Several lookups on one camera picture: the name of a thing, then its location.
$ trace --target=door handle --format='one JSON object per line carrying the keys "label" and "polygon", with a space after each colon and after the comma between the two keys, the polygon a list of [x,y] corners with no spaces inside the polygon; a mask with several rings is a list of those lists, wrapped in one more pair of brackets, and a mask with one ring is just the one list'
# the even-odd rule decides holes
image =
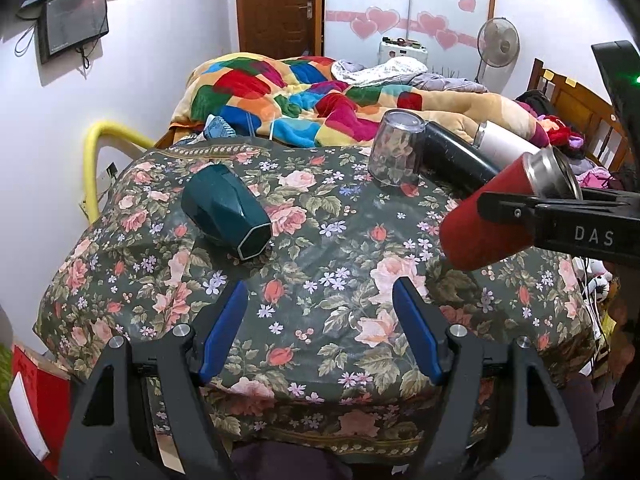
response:
{"label": "door handle", "polygon": [[299,9],[306,9],[306,18],[310,20],[314,16],[314,3],[312,1],[308,1],[306,5],[298,7]]}

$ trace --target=wooden headboard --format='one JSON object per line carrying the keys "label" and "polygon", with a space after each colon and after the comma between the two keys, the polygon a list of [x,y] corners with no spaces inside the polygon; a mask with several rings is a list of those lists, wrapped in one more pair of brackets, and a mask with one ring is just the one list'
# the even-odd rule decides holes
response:
{"label": "wooden headboard", "polygon": [[540,90],[558,110],[563,121],[584,134],[587,156],[609,171],[617,171],[633,156],[622,124],[613,107],[580,83],[548,70],[542,61],[533,63],[528,90]]}

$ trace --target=blue gripper pad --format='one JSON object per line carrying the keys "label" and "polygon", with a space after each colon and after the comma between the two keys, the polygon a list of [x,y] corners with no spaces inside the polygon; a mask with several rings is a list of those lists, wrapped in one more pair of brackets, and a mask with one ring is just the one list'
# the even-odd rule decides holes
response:
{"label": "blue gripper pad", "polygon": [[202,366],[198,372],[203,384],[209,383],[225,366],[226,356],[236,338],[248,303],[249,291],[246,285],[244,282],[237,282],[204,344]]}
{"label": "blue gripper pad", "polygon": [[442,384],[445,377],[438,362],[436,339],[422,317],[417,303],[420,301],[424,305],[424,302],[411,281],[406,280],[409,282],[408,285],[403,278],[399,278],[394,283],[392,291],[394,310],[420,372],[430,378],[433,384]]}

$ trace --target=red tumbler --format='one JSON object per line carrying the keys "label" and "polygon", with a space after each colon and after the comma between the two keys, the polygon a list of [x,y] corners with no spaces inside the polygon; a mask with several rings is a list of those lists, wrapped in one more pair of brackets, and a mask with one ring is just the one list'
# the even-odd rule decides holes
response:
{"label": "red tumbler", "polygon": [[486,192],[582,199],[566,157],[553,146],[523,153],[496,177],[450,212],[440,225],[440,245],[451,265],[476,270],[527,249],[533,236],[524,225],[489,222],[478,213],[478,197]]}

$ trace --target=floral tablecloth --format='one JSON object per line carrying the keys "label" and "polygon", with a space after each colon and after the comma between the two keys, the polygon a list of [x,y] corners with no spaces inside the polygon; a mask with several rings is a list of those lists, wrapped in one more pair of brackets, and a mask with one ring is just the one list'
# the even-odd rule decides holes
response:
{"label": "floral tablecloth", "polygon": [[[240,142],[151,150],[120,177],[34,327],[70,369],[87,376],[112,335],[159,338],[244,279],[248,311],[225,370],[203,390],[216,427],[235,439],[405,462],[440,389],[418,371],[398,324],[399,276],[483,338],[528,335],[556,383],[589,359],[590,318],[568,256],[532,249],[475,272],[444,267],[439,224],[457,197],[434,176],[381,187],[367,173],[368,148]],[[236,172],[273,223],[268,250],[244,264],[208,245],[180,208],[187,179],[213,163]],[[159,381],[150,389],[156,430],[169,431]],[[491,390],[483,380],[476,437]]]}

